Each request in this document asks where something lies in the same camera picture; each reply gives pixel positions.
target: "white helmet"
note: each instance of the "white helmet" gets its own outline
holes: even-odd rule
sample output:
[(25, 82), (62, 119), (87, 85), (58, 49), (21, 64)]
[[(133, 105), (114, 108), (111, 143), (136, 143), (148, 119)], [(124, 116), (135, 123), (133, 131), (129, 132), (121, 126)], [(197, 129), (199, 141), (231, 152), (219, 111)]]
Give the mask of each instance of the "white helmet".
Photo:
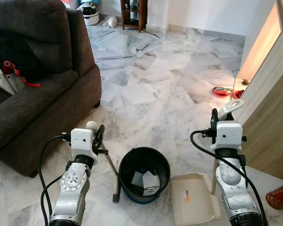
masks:
[(79, 9), (83, 12), (86, 25), (95, 25), (99, 22), (99, 12), (92, 2), (84, 3)]

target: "red object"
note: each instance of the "red object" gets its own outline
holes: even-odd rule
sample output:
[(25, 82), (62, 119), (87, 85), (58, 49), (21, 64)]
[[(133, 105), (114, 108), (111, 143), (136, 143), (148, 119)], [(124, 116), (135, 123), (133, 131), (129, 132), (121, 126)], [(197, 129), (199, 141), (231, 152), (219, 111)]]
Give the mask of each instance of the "red object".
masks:
[(14, 65), (11, 61), (5, 60), (2, 62), (2, 72), (3, 74), (11, 74), (14, 71)]
[(283, 186), (266, 194), (268, 204), (274, 209), (283, 208)]
[(241, 95), (244, 93), (244, 90), (237, 90), (234, 92), (234, 99), (240, 99)]
[(216, 86), (212, 89), (212, 92), (219, 97), (227, 97), (232, 94), (232, 89)]

